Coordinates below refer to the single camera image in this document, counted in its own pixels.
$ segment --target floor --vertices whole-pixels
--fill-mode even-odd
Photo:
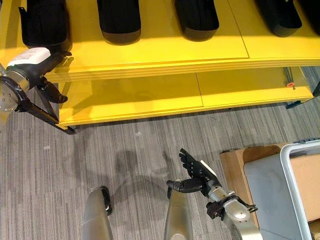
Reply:
[[[320,98],[289,110],[274,104],[84,125],[70,136],[14,113],[0,133],[0,237],[79,240],[88,192],[105,185],[115,240],[161,240],[166,181],[188,177],[181,147],[208,162],[226,186],[220,152],[319,137],[319,119]],[[206,215],[200,193],[188,201],[195,240],[231,240],[225,225]]]

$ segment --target silver robot leg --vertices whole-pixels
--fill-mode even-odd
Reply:
[[[187,194],[171,188],[168,190],[170,204],[166,216],[164,240],[193,240],[191,214]]]
[[[82,240],[112,240],[108,219],[111,211],[108,189],[102,186],[92,190],[84,208]]]

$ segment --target robotic hand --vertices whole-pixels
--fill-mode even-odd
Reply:
[[[8,116],[13,112],[28,112],[67,134],[74,134],[70,127],[58,126],[59,120],[49,102],[62,104],[68,100],[47,79],[45,74],[60,64],[70,52],[51,53],[45,47],[28,49],[9,62],[5,69],[0,65],[0,130],[6,125]],[[26,92],[36,87],[46,111],[33,104]]]
[[[216,173],[204,162],[195,160],[183,148],[179,157],[190,179],[167,181],[169,189],[180,193],[201,193],[212,200],[206,205],[207,214],[212,218],[220,217],[231,231],[235,240],[262,240],[259,229],[250,218],[250,213],[257,210],[255,205],[248,205],[234,192],[227,193],[220,184]]]

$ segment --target gray bin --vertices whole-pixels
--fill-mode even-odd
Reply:
[[[290,156],[318,153],[320,140],[293,143],[244,165],[264,240],[312,240]]]

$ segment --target yellow shelf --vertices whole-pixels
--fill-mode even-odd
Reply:
[[[165,116],[198,111],[308,100],[313,97],[299,67],[296,89],[285,87],[282,68],[240,69],[166,76],[59,83],[68,101],[60,126]]]
[[[320,65],[320,37],[297,5],[303,27],[287,38],[272,35],[254,0],[215,0],[220,27],[212,39],[182,37],[174,0],[140,0],[140,41],[117,46],[102,36],[96,1],[68,0],[72,57],[48,74],[54,83],[198,73],[218,70]],[[18,7],[26,0],[4,1],[1,10],[0,62],[6,66],[26,47]]]
[[[228,1],[250,59],[314,59],[320,64],[320,37],[312,30],[298,0],[294,5],[302,27],[289,37],[278,37],[269,31],[256,0]]]
[[[6,65],[23,48],[17,2],[4,1],[0,59]],[[113,69],[132,70],[152,65],[180,63],[193,65],[201,61],[247,58],[237,24],[226,0],[216,0],[220,28],[207,41],[193,42],[182,37],[172,0],[140,0],[141,39],[130,45],[106,43],[99,27],[96,1],[67,1],[72,35],[72,55],[68,72],[95,72]]]

